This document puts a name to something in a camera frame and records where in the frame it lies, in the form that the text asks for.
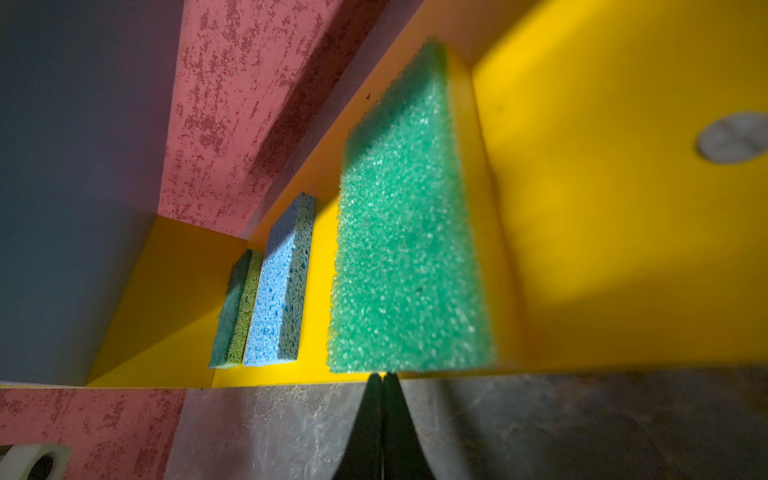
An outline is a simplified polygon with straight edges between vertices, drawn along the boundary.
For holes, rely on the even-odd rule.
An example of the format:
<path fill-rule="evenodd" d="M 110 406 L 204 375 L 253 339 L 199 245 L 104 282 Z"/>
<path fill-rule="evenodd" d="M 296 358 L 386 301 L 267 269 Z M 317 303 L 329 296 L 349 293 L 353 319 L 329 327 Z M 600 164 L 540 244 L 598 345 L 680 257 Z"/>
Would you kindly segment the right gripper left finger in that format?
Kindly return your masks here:
<path fill-rule="evenodd" d="M 383 382 L 378 373 L 369 376 L 334 479 L 382 478 Z"/>

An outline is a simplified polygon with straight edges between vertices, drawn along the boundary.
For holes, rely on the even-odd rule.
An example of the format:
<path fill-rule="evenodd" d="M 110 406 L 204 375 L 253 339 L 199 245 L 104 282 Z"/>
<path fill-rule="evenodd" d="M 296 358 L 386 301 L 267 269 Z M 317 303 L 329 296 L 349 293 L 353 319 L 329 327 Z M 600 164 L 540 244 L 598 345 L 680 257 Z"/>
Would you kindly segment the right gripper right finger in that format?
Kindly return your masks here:
<path fill-rule="evenodd" d="M 385 479 L 434 479 L 396 373 L 383 378 L 383 475 Z"/>

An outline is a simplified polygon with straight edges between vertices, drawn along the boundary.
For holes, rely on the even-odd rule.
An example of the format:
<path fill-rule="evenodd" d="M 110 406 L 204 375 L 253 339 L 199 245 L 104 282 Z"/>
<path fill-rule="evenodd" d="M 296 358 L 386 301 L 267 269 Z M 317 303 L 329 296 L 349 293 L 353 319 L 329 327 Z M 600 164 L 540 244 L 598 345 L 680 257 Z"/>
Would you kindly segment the blue sponge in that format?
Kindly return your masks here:
<path fill-rule="evenodd" d="M 273 224 L 262 263 L 244 365 L 298 358 L 316 199 L 299 194 Z"/>

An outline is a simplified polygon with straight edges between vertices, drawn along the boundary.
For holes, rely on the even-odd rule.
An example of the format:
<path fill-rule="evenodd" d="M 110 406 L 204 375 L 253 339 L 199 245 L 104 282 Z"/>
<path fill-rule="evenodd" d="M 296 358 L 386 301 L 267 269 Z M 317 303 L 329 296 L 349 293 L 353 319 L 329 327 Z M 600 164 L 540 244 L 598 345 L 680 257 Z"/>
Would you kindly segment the bright green sponge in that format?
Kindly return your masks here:
<path fill-rule="evenodd" d="M 471 74 L 432 39 L 345 142 L 328 366 L 511 367 L 515 298 Z"/>

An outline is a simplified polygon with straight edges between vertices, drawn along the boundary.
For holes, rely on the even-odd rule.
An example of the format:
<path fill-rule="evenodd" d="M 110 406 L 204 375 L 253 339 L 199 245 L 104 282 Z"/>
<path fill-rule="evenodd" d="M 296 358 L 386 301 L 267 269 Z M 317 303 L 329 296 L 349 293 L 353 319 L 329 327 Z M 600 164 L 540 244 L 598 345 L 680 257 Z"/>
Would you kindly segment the dark green scrub sponge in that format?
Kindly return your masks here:
<path fill-rule="evenodd" d="M 262 252 L 248 249 L 233 265 L 218 314 L 210 369 L 227 369 L 243 362 L 263 258 Z"/>

